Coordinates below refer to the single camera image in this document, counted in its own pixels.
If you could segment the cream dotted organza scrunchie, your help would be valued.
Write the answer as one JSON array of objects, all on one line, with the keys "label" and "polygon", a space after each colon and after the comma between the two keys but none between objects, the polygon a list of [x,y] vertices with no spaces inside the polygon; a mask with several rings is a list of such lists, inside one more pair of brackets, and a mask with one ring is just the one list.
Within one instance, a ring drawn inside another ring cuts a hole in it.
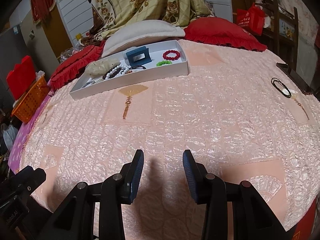
[{"label": "cream dotted organza scrunchie", "polygon": [[85,73],[92,76],[104,75],[112,68],[120,65],[118,59],[106,59],[103,61],[94,61],[87,65]]}]

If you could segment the blue rectangular hair claw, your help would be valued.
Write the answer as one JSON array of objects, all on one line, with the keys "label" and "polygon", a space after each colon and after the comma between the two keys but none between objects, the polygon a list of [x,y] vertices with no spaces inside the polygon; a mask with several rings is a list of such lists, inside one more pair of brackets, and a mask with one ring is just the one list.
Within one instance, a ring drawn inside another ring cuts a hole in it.
[{"label": "blue rectangular hair claw", "polygon": [[151,57],[149,48],[142,46],[125,53],[126,59],[131,67],[150,63]]}]

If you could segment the white plastic bag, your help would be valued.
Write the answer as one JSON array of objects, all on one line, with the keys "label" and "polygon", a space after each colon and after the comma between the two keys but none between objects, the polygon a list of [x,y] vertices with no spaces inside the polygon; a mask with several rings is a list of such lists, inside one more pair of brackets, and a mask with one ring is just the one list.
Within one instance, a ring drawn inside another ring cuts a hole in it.
[{"label": "white plastic bag", "polygon": [[18,129],[15,128],[12,124],[9,126],[6,124],[1,124],[1,136],[3,142],[9,152],[13,148],[14,141],[17,137]]}]

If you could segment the orange plastic basket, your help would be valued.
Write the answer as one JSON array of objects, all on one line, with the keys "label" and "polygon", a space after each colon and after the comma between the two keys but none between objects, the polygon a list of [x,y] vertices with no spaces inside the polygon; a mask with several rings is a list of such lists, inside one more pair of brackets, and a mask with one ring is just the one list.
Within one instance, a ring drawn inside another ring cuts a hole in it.
[{"label": "orange plastic basket", "polygon": [[43,75],[18,99],[12,110],[11,116],[16,116],[23,123],[27,124],[36,110],[40,107],[49,91],[50,87],[47,85]]}]

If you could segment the pink textured bedspread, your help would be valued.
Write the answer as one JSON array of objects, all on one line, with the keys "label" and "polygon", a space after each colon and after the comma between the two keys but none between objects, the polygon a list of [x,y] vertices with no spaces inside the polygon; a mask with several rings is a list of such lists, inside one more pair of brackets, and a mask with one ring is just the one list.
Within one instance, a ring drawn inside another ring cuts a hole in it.
[{"label": "pink textured bedspread", "polygon": [[35,200],[55,211],[80,181],[95,184],[144,152],[137,197],[124,205],[127,239],[199,239],[205,207],[190,196],[184,150],[225,181],[250,181],[285,229],[319,193],[319,101],[264,52],[180,40],[187,76],[81,100],[68,84],[34,125],[20,167],[46,171]]}]

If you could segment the red box in basket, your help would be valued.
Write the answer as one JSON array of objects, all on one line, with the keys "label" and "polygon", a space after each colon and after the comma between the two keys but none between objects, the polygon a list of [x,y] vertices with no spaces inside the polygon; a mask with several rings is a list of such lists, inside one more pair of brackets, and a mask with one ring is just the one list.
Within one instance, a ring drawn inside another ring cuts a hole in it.
[{"label": "red box in basket", "polygon": [[15,100],[18,100],[36,79],[33,59],[26,55],[21,63],[14,66],[7,75],[6,81]]}]

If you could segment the white shallow cardboard tray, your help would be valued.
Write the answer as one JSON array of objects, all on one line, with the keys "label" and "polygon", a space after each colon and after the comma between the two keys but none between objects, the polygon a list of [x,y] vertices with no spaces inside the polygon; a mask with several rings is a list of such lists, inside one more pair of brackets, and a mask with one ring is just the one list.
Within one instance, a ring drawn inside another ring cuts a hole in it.
[{"label": "white shallow cardboard tray", "polygon": [[107,74],[96,77],[86,73],[82,74],[71,89],[70,96],[74,100],[80,100],[116,88],[189,74],[186,55],[176,40],[156,42],[144,46],[149,48],[152,60],[150,63],[131,67],[126,59],[126,52],[142,46],[132,47],[107,56],[98,61],[118,59],[120,65],[112,68]]}]

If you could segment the red ruffled cushion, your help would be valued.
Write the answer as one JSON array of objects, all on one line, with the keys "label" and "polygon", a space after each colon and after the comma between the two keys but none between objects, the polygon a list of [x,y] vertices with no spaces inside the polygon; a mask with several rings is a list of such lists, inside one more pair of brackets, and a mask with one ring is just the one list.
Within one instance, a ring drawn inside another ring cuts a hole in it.
[{"label": "red ruffled cushion", "polygon": [[102,41],[100,46],[86,46],[83,50],[63,61],[50,77],[48,86],[56,91],[80,77],[86,66],[93,61],[97,61],[102,55],[104,44],[105,41]]}]

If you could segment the grey refrigerator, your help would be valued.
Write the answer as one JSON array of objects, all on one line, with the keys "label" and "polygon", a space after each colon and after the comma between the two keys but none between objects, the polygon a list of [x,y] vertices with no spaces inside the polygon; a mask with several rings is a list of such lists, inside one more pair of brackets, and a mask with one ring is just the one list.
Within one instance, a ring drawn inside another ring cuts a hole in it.
[{"label": "grey refrigerator", "polygon": [[11,107],[15,102],[6,78],[16,63],[20,63],[25,55],[29,55],[20,25],[16,25],[0,36],[0,78],[1,78],[1,107]]}]

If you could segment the crumpled clear plastic bag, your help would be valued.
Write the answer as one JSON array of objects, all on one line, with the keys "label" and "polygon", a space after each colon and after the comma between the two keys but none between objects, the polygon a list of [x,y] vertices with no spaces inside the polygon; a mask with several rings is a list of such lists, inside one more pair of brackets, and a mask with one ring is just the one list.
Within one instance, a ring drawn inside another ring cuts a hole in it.
[{"label": "crumpled clear plastic bag", "polygon": [[79,42],[73,46],[72,48],[69,48],[65,51],[63,51],[60,56],[57,58],[58,61],[60,63],[63,63],[63,61],[67,60],[68,58],[70,58],[72,55],[80,52],[81,50],[83,50],[84,46],[81,45]]}]

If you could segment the dark phone on bed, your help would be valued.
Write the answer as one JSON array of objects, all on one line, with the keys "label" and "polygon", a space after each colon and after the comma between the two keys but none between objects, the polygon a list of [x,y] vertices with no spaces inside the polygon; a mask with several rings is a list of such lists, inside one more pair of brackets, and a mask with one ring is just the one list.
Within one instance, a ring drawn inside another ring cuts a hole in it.
[{"label": "dark phone on bed", "polygon": [[276,66],[282,70],[304,95],[314,94],[314,90],[286,63],[276,63]]}]

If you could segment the white pillow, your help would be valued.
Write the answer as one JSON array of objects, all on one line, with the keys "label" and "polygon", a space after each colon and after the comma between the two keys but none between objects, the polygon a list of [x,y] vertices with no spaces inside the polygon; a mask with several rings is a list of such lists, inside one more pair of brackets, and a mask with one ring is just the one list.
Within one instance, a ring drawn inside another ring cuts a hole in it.
[{"label": "white pillow", "polygon": [[145,20],[121,28],[105,42],[101,57],[164,40],[169,37],[184,37],[182,28],[161,20]]}]

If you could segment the red pillow at right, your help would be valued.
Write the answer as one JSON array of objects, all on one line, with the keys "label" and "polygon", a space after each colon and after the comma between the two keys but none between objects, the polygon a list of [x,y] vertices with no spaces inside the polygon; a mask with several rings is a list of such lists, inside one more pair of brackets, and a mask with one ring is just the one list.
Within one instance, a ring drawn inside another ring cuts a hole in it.
[{"label": "red pillow at right", "polygon": [[184,38],[189,41],[259,52],[267,49],[267,46],[261,44],[252,34],[224,18],[198,18],[191,22],[184,32]]}]

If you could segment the red shopping bag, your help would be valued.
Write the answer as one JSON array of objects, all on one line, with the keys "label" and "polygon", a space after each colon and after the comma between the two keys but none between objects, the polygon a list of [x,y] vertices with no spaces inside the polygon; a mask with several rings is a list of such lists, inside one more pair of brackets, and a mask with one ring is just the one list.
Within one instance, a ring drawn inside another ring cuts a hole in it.
[{"label": "red shopping bag", "polygon": [[265,13],[255,3],[248,10],[237,9],[236,11],[236,24],[252,35],[262,35],[264,22]]}]

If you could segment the floral beige quilt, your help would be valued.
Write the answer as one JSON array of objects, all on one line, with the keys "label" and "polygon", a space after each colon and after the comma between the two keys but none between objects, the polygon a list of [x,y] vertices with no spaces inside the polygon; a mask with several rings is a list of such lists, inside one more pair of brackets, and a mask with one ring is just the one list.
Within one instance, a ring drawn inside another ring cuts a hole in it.
[{"label": "floral beige quilt", "polygon": [[120,28],[143,20],[163,20],[186,27],[191,21],[213,16],[204,0],[88,0],[93,27],[81,39],[85,45],[98,46]]}]

